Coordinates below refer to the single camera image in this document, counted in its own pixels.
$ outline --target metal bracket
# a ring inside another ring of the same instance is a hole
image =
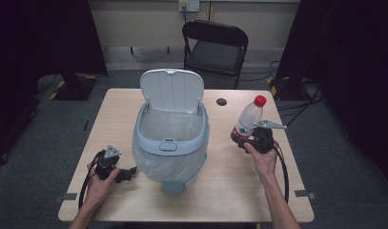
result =
[[[267,120],[267,119],[256,122],[255,125],[257,127],[263,128],[263,129],[286,129],[286,128],[288,128],[287,126],[283,126],[283,125],[274,123],[274,122]]]
[[[122,152],[116,150],[112,145],[108,145],[107,151],[104,154],[104,158],[108,159],[108,158],[120,156],[120,155],[122,155]]]

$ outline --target bottle label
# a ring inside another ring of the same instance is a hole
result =
[[[233,128],[233,134],[238,135],[240,138],[248,139],[252,133],[253,130],[245,128],[239,121],[237,121],[235,127]]]

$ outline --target trash can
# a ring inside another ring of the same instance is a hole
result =
[[[202,78],[190,71],[162,69],[143,73],[146,102],[133,132],[133,157],[139,171],[181,194],[206,161],[210,125],[202,104]]]

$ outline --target wire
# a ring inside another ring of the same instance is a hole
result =
[[[187,23],[187,7],[182,7],[182,12],[184,13],[184,21]]]
[[[208,2],[209,4],[209,9],[213,9],[214,8],[214,2]],[[212,10],[208,10],[208,21],[212,21],[212,15],[213,11]]]
[[[268,78],[269,76],[271,76],[273,72],[276,72],[276,71],[277,71],[277,69],[274,69],[274,70],[272,69],[272,65],[275,64],[275,63],[279,63],[279,62],[280,62],[279,60],[272,61],[272,62],[270,63],[270,70],[269,70],[269,71],[267,71],[267,72],[260,72],[260,73],[268,73],[267,76],[264,76],[264,77],[258,78],[258,79],[240,79],[240,80],[238,80],[238,81],[243,81],[243,82],[247,81],[247,82],[249,82],[249,81],[257,81],[257,80],[266,79],[266,78]]]
[[[277,110],[280,111],[280,112],[281,111],[285,111],[285,110],[292,110],[292,109],[295,109],[295,108],[303,107],[304,105],[306,105],[306,103],[299,104],[299,105],[286,105],[286,106],[278,107]]]
[[[84,203],[84,194],[86,193],[86,189],[87,189],[87,185],[89,184],[90,182],[90,178],[93,177],[94,175],[91,175],[90,176],[90,173],[92,171],[92,168],[93,166],[97,163],[96,160],[98,159],[98,157],[102,154],[105,154],[105,150],[103,151],[100,151],[98,152],[95,157],[93,158],[92,160],[92,163],[90,165],[90,168],[89,168],[89,171],[86,175],[86,178],[84,179],[84,183],[83,183],[83,186],[81,187],[81,191],[80,191],[80,197],[78,198],[78,209],[80,209],[82,206],[83,206],[83,203]]]
[[[285,200],[286,202],[289,201],[289,176],[288,176],[288,168],[286,167],[285,158],[283,157],[282,149],[279,145],[275,147],[273,146],[277,156],[280,159],[280,163],[282,165],[282,172],[283,172],[283,179],[285,181]]]
[[[228,76],[221,76],[221,75],[215,75],[215,74],[211,74],[211,73],[208,73],[206,74],[207,76],[211,76],[211,77],[215,77],[215,78],[222,78],[222,79],[227,79],[227,80],[235,80],[235,78],[232,78],[232,77],[228,77]],[[238,81],[257,81],[257,80],[262,80],[262,79],[265,79],[267,78],[268,76],[270,76],[271,74],[269,73],[267,76],[264,76],[262,78],[257,78],[257,79],[239,79]]]
[[[305,96],[305,94],[304,94],[304,92],[303,92],[303,97],[304,97],[304,99],[305,99],[305,103],[303,104],[303,105],[300,105],[300,107],[302,107],[300,110],[298,110],[298,111],[296,111],[296,112],[294,112],[294,113],[292,113],[292,114],[286,114],[286,115],[294,115],[294,114],[296,114],[289,122],[288,122],[288,124],[286,124],[286,126],[290,126],[294,121],[295,121],[295,119],[300,115],[300,114],[302,114],[308,107],[310,107],[310,105],[312,105],[313,103],[316,103],[316,102],[318,102],[318,101],[320,101],[321,99],[322,99],[322,97],[321,98],[319,98],[318,100],[316,100],[316,97],[317,97],[317,94],[318,94],[318,92],[319,92],[319,89],[320,89],[320,87],[318,87],[317,88],[317,90],[316,90],[316,92],[315,92],[315,94],[313,95],[313,97],[312,97],[312,99],[310,100],[310,102],[306,99],[306,96]]]

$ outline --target chair seat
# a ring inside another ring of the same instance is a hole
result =
[[[198,41],[188,62],[191,66],[235,73],[239,71],[241,56],[240,47]]]

